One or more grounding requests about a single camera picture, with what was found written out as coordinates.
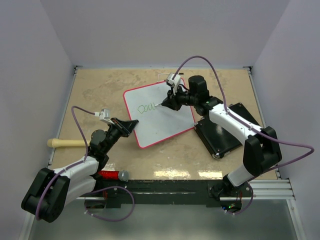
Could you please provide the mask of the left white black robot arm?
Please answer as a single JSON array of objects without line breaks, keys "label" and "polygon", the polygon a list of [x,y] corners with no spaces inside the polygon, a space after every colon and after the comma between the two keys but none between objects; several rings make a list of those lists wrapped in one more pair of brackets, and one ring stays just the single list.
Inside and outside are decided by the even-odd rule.
[{"label": "left white black robot arm", "polygon": [[52,223],[76,198],[88,193],[99,196],[104,184],[99,181],[98,172],[108,162],[108,152],[121,137],[129,137],[138,124],[137,119],[111,118],[108,130],[98,129],[91,134],[87,154],[80,160],[54,170],[47,167],[39,170],[21,208],[39,220]]}]

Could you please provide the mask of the pink framed whiteboard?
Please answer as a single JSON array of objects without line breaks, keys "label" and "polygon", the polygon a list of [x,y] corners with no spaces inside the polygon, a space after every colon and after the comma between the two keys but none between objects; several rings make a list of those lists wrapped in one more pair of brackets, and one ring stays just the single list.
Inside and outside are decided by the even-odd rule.
[{"label": "pink framed whiteboard", "polygon": [[123,100],[130,120],[138,120],[134,135],[141,149],[148,148],[193,129],[195,117],[191,107],[175,111],[161,105],[170,87],[165,81],[128,89]]}]

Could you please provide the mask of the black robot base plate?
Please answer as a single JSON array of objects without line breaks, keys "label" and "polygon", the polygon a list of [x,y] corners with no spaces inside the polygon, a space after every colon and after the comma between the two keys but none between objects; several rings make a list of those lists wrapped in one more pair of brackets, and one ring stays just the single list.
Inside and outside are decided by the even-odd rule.
[{"label": "black robot base plate", "polygon": [[204,205],[219,208],[235,204],[241,207],[242,200],[252,196],[250,186],[222,190],[221,180],[99,180],[94,193],[86,197],[98,197],[106,201],[107,208],[121,205]]}]

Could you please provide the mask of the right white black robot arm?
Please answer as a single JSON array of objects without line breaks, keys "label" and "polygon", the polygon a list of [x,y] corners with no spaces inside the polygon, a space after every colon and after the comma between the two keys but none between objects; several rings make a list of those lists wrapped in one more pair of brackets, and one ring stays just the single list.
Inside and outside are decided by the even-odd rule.
[{"label": "right white black robot arm", "polygon": [[198,115],[208,118],[235,137],[244,147],[242,165],[225,175],[213,191],[233,197],[245,182],[258,177],[282,160],[276,131],[262,128],[235,113],[217,97],[211,96],[207,82],[201,75],[188,79],[189,88],[181,84],[181,76],[169,74],[170,87],[161,106],[178,111],[182,106],[192,106]]}]

